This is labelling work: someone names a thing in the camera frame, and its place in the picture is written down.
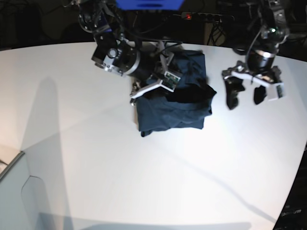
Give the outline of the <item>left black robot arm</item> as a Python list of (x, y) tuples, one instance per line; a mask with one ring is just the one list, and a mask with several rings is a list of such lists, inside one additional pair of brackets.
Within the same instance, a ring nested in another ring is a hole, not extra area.
[(279, 46), (285, 43), (290, 34), (281, 1), (259, 1), (257, 17), (248, 29), (251, 30), (256, 22), (259, 22), (260, 26), (244, 51), (245, 60), (238, 61), (234, 67), (222, 71), (229, 110), (238, 106), (238, 94), (245, 90), (244, 81), (258, 84), (253, 97), (256, 105), (265, 99), (273, 101), (285, 97), (281, 70), (273, 65)]

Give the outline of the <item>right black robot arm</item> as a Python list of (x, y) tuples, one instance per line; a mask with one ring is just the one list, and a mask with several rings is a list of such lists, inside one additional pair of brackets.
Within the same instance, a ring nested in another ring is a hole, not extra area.
[(130, 103), (156, 89), (174, 92), (181, 74), (170, 68), (180, 43), (170, 39), (151, 39), (138, 35), (124, 23), (114, 1), (77, 0), (78, 21), (97, 43), (92, 60), (106, 72), (132, 77)]

